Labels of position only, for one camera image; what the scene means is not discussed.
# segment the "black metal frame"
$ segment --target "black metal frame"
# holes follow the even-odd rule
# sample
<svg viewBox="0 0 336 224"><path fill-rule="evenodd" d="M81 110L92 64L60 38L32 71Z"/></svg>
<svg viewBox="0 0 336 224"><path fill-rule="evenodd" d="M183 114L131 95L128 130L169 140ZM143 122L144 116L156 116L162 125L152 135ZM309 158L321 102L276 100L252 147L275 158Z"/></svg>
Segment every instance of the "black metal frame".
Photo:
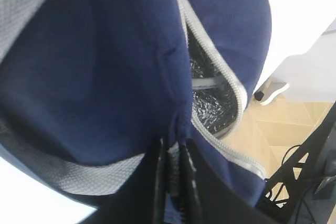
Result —
<svg viewBox="0 0 336 224"><path fill-rule="evenodd" d="M267 180L257 208L279 223L311 224L313 215L320 224L327 223L336 202L334 184L326 188L329 199L321 199L315 191L325 176L324 168L328 154L336 150L336 105L334 104L322 124L307 138L307 140L292 154L292 156ZM300 160L308 154L305 163ZM294 168L300 168L299 177L295 178ZM286 187L289 198L277 200L272 197L272 189L281 183L280 190Z"/></svg>

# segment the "wooden floor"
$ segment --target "wooden floor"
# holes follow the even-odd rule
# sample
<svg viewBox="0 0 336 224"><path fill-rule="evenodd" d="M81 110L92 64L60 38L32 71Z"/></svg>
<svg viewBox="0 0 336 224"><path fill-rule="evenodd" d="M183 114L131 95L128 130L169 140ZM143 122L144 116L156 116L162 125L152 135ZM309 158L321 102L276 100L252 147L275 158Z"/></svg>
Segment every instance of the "wooden floor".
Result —
<svg viewBox="0 0 336 224"><path fill-rule="evenodd" d="M281 95L267 106L252 100L240 125L222 141L261 163L270 177L280 167L285 152L304 142L332 105L290 102ZM283 191L279 199L287 197Z"/></svg>

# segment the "navy blue bag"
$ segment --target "navy blue bag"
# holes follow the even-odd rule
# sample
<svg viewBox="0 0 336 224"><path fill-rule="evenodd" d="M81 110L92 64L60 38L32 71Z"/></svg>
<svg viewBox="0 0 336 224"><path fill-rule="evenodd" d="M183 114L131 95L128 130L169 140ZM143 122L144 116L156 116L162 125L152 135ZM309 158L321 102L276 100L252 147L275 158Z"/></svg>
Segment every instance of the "navy blue bag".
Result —
<svg viewBox="0 0 336 224"><path fill-rule="evenodd" d="M160 143L156 216L181 223L188 141L220 183L256 204L265 170L217 137L239 123L261 74L268 0L0 0L0 8L0 155L101 206L145 162L156 169L160 155L148 153ZM161 184L152 178L148 188Z"/></svg>

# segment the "gray zipper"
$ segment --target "gray zipper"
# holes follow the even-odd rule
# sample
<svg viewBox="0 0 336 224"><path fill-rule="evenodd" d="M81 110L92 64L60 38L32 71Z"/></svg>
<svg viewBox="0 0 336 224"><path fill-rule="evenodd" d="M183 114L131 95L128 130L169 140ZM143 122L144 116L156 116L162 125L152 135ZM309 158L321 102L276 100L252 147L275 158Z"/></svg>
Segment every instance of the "gray zipper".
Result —
<svg viewBox="0 0 336 224"><path fill-rule="evenodd" d="M220 55L215 45L213 44L211 38L205 31L201 21L198 16L195 14L192 6L188 0L178 0L182 3L181 15L184 15L185 21L198 41L199 45L203 48L205 53L209 56L214 66L221 72L225 79L230 84L233 89L236 99L237 99L237 119L233 123L232 127L226 132L227 135L229 132L234 130L243 117L244 109L247 105L247 93L244 86L236 77L232 69L227 65L223 57ZM214 135L212 135L198 119L197 113L193 111L192 114L192 123L198 129L198 131L204 136L204 138L219 151L224 157L229 161L236 163L237 165L251 171L252 173L258 175L260 178L264 179L266 177L266 171L262 165L260 165L254 159L245 156L237 151L231 149L223 142L218 140Z"/></svg>

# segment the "white table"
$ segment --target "white table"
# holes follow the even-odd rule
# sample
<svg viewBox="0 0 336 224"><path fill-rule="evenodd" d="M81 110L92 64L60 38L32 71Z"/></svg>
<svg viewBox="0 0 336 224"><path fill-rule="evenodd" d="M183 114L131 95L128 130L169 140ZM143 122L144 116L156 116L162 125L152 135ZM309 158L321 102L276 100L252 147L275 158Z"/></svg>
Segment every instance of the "white table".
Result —
<svg viewBox="0 0 336 224"><path fill-rule="evenodd" d="M335 0L270 0L272 36L257 90L288 56L307 52L336 18Z"/></svg>

